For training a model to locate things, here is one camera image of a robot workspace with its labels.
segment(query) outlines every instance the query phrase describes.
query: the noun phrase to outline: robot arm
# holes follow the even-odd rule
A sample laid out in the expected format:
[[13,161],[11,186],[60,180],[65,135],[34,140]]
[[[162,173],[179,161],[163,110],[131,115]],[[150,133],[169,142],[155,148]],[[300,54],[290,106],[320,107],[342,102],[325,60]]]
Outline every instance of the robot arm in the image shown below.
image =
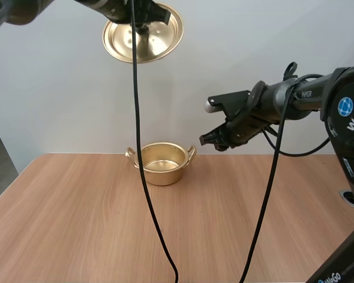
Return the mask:
[[[0,25],[7,22],[24,25],[35,19],[53,0],[0,0]],[[117,24],[130,23],[130,1],[124,0],[76,0],[103,14]],[[168,24],[170,12],[152,0],[135,0],[137,27],[159,21]]]
[[330,141],[354,193],[354,67],[338,68],[332,74],[310,75],[307,81],[293,75],[290,65],[284,80],[274,85],[258,82],[252,91],[209,97],[207,112],[223,111],[225,123],[200,137],[201,144],[215,149],[241,146],[271,124],[279,124],[286,94],[292,99],[286,117],[299,120],[320,110]]

